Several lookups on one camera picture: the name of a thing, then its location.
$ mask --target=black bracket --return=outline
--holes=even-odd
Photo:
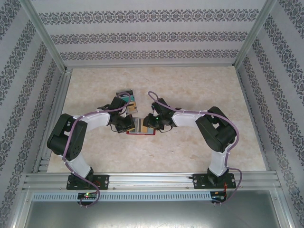
[[[99,190],[108,190],[109,175],[93,175],[93,184],[97,185]],[[69,175],[66,184],[67,190],[94,190],[94,186],[87,185],[87,183],[73,174]]]
[[[226,189],[235,189],[237,187],[233,173],[227,173],[224,179],[217,183],[216,186],[209,181],[208,176],[207,173],[195,173],[189,178],[193,179],[194,189],[224,189],[225,184]]]

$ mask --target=enclosure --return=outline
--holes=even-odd
[[[0,227],[304,227],[303,0],[0,1]],[[107,190],[80,208],[47,141],[132,90],[152,113],[213,106],[239,130],[227,204],[197,189],[211,149],[198,128],[86,132],[81,154]],[[241,175],[233,173],[236,184]],[[227,189],[228,196],[234,189]]]

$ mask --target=beige tabletop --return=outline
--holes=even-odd
[[[132,89],[138,113],[151,113],[149,90],[168,105],[186,110],[219,107],[238,127],[240,141],[228,164],[243,171],[265,165],[234,67],[148,67],[74,69],[63,113],[81,115],[109,104],[117,91]],[[198,128],[177,127],[155,136],[114,133],[110,127],[87,132],[82,155],[95,172],[206,171],[210,148]],[[69,172],[52,154],[48,172]]]

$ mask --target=purple cable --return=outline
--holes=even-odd
[[[62,155],[62,160],[63,160],[64,164],[65,164],[66,167],[72,172],[72,174],[74,174],[74,175],[77,176],[78,178],[82,179],[83,181],[89,183],[89,184],[92,185],[94,188],[96,188],[96,192],[97,192],[97,194],[98,194],[98,197],[96,197],[95,201],[92,202],[92,203],[89,204],[89,205],[86,205],[86,206],[85,206],[86,208],[91,207],[91,206],[93,206],[94,204],[96,204],[96,203],[98,202],[99,197],[100,197],[100,190],[99,190],[99,188],[98,188],[94,183],[90,182],[90,181],[87,180],[86,178],[83,178],[83,177],[80,176],[78,173],[75,173],[75,171],[68,165],[67,160],[66,160],[66,155],[67,155],[68,148],[69,148],[69,146],[70,146],[72,134],[73,134],[73,131],[74,131],[74,129],[75,129],[76,123],[77,123],[79,120],[81,120],[82,118],[86,117],[86,116],[90,116],[90,115],[97,114],[97,113],[116,112],[116,111],[120,111],[120,110],[126,108],[126,107],[129,105],[130,101],[131,101],[131,96],[130,96],[130,94],[127,93],[127,92],[123,92],[123,93],[120,93],[120,94],[118,94],[118,95],[122,95],[122,94],[127,94],[127,95],[129,96],[129,101],[128,101],[123,107],[117,108],[117,109],[113,109],[113,110],[100,110],[100,111],[98,110],[98,111],[94,111],[94,112],[90,112],[90,113],[81,115],[80,117],[78,117],[78,118],[74,121],[74,123],[73,123],[73,125],[72,125],[72,128],[71,128],[71,131],[70,131],[70,135],[68,136],[68,139],[67,139],[67,144],[66,144],[65,150],[64,150],[63,155]],[[83,198],[81,198],[81,199],[80,199],[80,202],[79,202],[79,204],[80,204],[81,207],[83,206],[83,205],[81,204],[82,199],[83,199]]]
[[[240,186],[240,184],[241,184],[241,181],[242,181],[242,179],[243,179],[243,173],[242,173],[242,171],[241,171],[240,169],[228,167],[228,156],[229,156],[229,154],[230,154],[230,151],[237,145],[237,143],[238,143],[238,141],[239,141],[239,131],[238,131],[238,128],[237,128],[229,119],[227,119],[227,118],[225,118],[225,117],[223,117],[223,116],[221,116],[221,115],[219,115],[219,114],[208,113],[208,112],[202,112],[202,111],[197,112],[197,111],[181,111],[181,110],[177,110],[177,109],[171,108],[170,106],[165,105],[165,104],[162,104],[161,102],[159,102],[159,101],[158,101],[158,96],[157,96],[157,94],[154,93],[153,91],[149,91],[149,92],[148,92],[148,95],[149,95],[149,97],[150,97],[153,101],[155,101],[155,102],[158,103],[159,105],[164,106],[165,108],[168,108],[168,109],[170,109],[170,110],[172,110],[172,111],[175,111],[175,112],[178,112],[178,113],[212,115],[212,116],[218,117],[218,118],[220,118],[220,119],[222,119],[222,120],[225,120],[226,122],[228,122],[228,123],[233,127],[233,129],[235,130],[235,132],[236,132],[236,134],[237,134],[237,139],[235,140],[234,144],[233,144],[230,148],[228,148],[228,150],[227,150],[227,154],[226,154],[226,157],[225,157],[225,166],[226,166],[228,169],[230,169],[230,170],[236,170],[236,171],[238,171],[239,174],[240,174],[240,177],[239,177],[239,182],[238,182],[238,184],[237,184],[236,189],[233,191],[233,193],[231,194],[231,196],[230,196],[226,201],[224,201],[223,203],[226,203],[227,201],[229,201],[230,198],[233,197],[233,195],[237,192],[237,190],[238,190],[238,188],[239,188],[239,186]]]

